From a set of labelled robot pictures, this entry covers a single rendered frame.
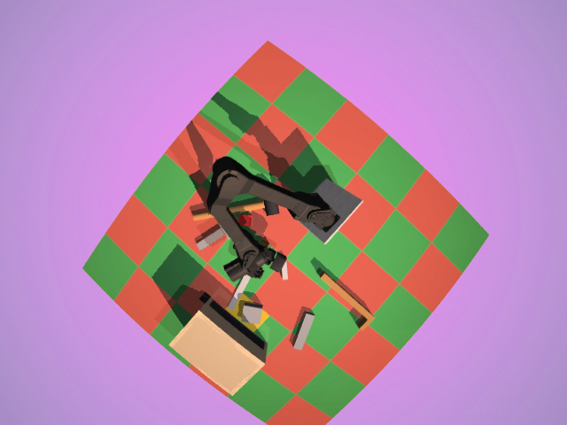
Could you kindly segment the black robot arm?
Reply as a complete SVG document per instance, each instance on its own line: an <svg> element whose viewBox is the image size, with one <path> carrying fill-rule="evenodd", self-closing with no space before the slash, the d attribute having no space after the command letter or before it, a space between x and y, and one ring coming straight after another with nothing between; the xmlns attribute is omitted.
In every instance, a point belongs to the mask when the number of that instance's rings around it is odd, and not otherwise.
<svg viewBox="0 0 567 425"><path fill-rule="evenodd" d="M209 212L236 246L238 258L223 266L232 282L246 274L261 278L262 266L266 259L272 257L267 246L263 249L257 247L252 235L240 227L228 208L235 195L248 193L285 207L294 220L313 222L326 233L340 219L318 193L291 192L249 173L233 158L217 159L212 170L206 203Z"/></svg>

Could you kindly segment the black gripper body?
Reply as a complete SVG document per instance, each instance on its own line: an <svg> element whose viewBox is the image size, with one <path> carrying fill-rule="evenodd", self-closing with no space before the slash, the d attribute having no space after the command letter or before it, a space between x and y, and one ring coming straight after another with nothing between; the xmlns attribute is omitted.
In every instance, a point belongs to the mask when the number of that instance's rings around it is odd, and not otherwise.
<svg viewBox="0 0 567 425"><path fill-rule="evenodd" d="M256 244L258 248L263 249L264 246L260 245L260 244ZM233 244L233 249L236 249L235 244ZM272 251L270 251L272 257L270 259L266 259L266 262L272 262L271 266L269 268L273 269L276 272L280 272L284 266L285 261L287 260L286 256L284 256L281 253L277 253L277 255L275 253L273 253ZM276 257L275 257L276 256Z"/></svg>

